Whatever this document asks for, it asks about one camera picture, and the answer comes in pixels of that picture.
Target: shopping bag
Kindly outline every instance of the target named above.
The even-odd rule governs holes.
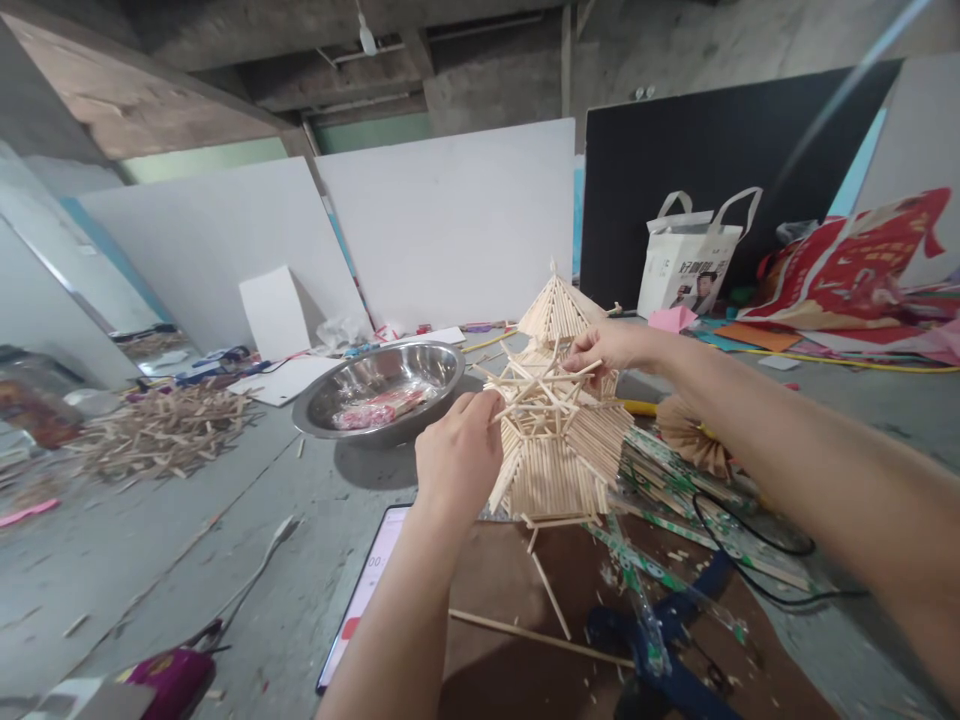
[[[935,317],[922,299],[905,298],[900,276],[918,253],[946,253],[934,226],[949,201],[950,189],[937,188],[824,223],[780,251],[756,306],[737,320],[856,330],[899,325],[911,306],[906,314]],[[949,271],[945,266],[944,276]]]
[[[713,211],[693,212],[690,196],[678,190],[667,196],[655,220],[647,223],[650,242],[643,267],[637,315],[649,318],[657,310],[683,305],[698,315],[710,312],[716,302],[733,251],[753,224],[763,190],[748,188]],[[746,227],[724,225],[727,209],[753,196]],[[667,215],[679,200],[683,213]]]

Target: wooden fan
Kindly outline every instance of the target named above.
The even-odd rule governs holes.
[[[705,431],[693,408],[679,395],[671,395],[657,405],[657,424],[663,440],[680,457],[698,470],[730,481],[727,449]]]

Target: orange paper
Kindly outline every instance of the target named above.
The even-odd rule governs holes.
[[[720,337],[739,340],[740,342],[756,345],[762,347],[764,350],[771,350],[773,352],[783,352],[803,340],[799,335],[761,330],[746,323],[732,323],[722,328],[717,328],[713,332]]]

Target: ceiling light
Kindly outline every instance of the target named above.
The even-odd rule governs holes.
[[[357,18],[360,20],[360,44],[363,46],[363,51],[373,57],[377,54],[377,41],[367,27],[367,19],[363,16],[363,10],[360,9],[360,0],[357,0]]]

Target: hand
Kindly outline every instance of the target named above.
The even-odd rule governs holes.
[[[464,393],[417,438],[417,504],[466,529],[490,497],[503,462],[496,390]]]
[[[579,372],[602,360],[603,365],[594,373],[595,382],[611,370],[639,368],[659,374],[661,359],[684,340],[679,335],[645,325],[604,320],[573,341],[570,355],[563,361],[563,369]]]

